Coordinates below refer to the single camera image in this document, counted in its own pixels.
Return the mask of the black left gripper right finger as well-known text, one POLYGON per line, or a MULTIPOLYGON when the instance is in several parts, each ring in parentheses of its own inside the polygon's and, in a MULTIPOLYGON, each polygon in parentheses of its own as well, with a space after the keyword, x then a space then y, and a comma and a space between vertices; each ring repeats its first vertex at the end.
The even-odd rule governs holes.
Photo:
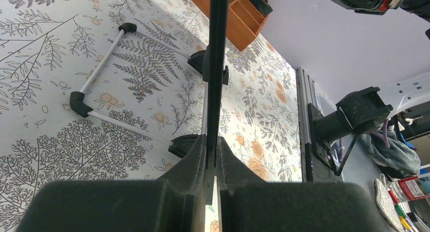
POLYGON ((221 231, 388 231, 375 204, 351 183, 269 183, 217 146, 221 231))

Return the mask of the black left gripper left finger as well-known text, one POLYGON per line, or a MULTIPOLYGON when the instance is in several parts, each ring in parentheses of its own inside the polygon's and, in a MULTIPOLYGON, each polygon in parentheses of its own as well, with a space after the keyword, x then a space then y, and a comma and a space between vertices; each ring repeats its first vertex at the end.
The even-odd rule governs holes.
POLYGON ((30 203, 18 231, 204 231, 206 136, 155 180, 57 181, 30 203))

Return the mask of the black framed whiteboard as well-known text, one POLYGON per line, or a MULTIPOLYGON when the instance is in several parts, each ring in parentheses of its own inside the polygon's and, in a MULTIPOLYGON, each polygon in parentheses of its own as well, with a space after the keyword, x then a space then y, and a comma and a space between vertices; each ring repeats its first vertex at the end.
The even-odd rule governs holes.
MULTIPOLYGON (((206 81, 205 99, 203 108, 203 119, 201 134, 206 136, 206 160, 205 160, 205 183, 204 191, 206 192, 206 204, 212 204, 213 196, 213 179, 215 177, 216 167, 216 147, 218 141, 219 117, 221 109, 221 94, 224 77, 228 75, 224 64, 224 50, 227 31, 227 11, 228 0, 210 0, 209 13, 209 44, 203 51, 203 57, 200 63, 193 63, 191 66, 196 70, 201 70, 203 80, 206 81)), ((113 53, 122 36, 126 33, 136 32, 137 26, 133 23, 124 23, 118 28, 119 33, 116 39, 112 42, 111 47, 105 54, 103 60, 99 63, 85 84, 79 91, 73 91, 69 97, 70 108, 81 117, 93 116, 108 123, 125 128, 137 134, 156 140, 160 143, 168 145, 171 148, 178 146, 177 142, 162 138, 141 128, 115 120, 108 116, 101 115, 95 112, 91 107, 84 103, 85 92, 93 79, 96 77, 105 61, 113 53)))

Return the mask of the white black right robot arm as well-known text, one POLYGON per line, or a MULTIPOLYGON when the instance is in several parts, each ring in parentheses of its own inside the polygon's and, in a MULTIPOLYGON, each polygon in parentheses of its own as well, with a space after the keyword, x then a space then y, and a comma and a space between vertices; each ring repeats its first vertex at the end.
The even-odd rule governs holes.
MULTIPOLYGON (((384 15, 390 9, 401 8, 425 21, 429 21, 429 0, 331 0, 359 14, 384 15)), ((398 113, 429 101, 429 72, 383 87, 368 87, 355 91, 336 104, 336 111, 323 117, 311 113, 308 118, 311 150, 314 156, 335 176, 342 174, 346 161, 358 138, 380 126, 387 127, 388 120, 398 113), (342 137, 352 135, 339 165, 336 165, 330 144, 342 137)))

